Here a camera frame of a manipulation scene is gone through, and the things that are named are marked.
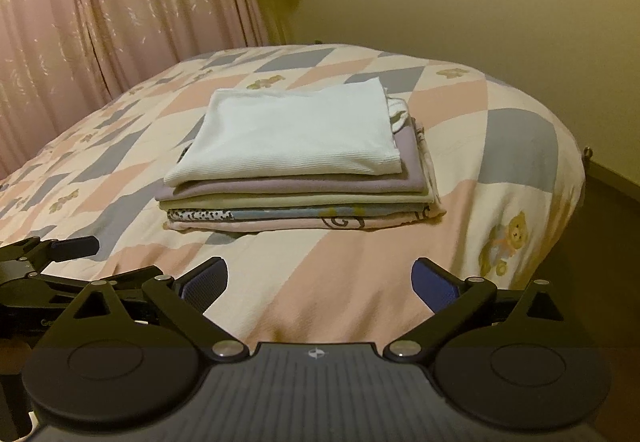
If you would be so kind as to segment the pink garment with swirl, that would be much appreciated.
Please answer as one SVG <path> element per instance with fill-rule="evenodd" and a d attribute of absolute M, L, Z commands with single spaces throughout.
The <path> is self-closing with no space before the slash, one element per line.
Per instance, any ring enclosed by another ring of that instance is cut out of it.
<path fill-rule="evenodd" d="M 439 219 L 446 214 L 446 210 L 439 204 L 420 202 L 434 206 L 434 211 L 428 217 L 419 217 L 417 214 L 392 214 L 382 218 L 309 218 L 309 219 L 276 219 L 254 221 L 200 221 L 186 222 L 174 221 L 166 214 L 165 228 L 174 231 L 214 231 L 224 233 L 258 233 L 284 230 L 354 230 L 375 231 L 384 228 L 397 228 L 401 225 L 424 222 Z"/>

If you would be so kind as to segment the lilac garment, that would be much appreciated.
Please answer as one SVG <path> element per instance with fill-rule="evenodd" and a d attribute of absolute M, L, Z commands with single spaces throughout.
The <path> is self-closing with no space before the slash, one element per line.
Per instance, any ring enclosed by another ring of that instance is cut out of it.
<path fill-rule="evenodd" d="M 413 118 L 394 133 L 401 160 L 401 172 L 385 176 L 324 174 L 323 176 L 273 176 L 272 178 L 208 180 L 186 182 L 178 188 L 163 184 L 157 202 L 213 194 L 320 194 L 320 193 L 417 193 L 426 189 Z"/>

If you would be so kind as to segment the white tank top garment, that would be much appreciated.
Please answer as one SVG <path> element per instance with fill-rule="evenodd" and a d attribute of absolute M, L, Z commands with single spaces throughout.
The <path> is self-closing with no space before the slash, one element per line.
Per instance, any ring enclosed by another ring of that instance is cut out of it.
<path fill-rule="evenodd" d="M 319 91 L 218 89 L 165 182 L 397 174 L 394 135 L 409 120 L 407 103 L 376 78 Z"/>

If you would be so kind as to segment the pink curtain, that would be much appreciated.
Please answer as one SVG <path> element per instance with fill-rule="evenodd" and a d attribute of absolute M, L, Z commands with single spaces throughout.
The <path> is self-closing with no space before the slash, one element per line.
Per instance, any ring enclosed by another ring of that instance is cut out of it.
<path fill-rule="evenodd" d="M 268 35 L 256 0 L 1 0 L 1 171 L 186 58 Z"/>

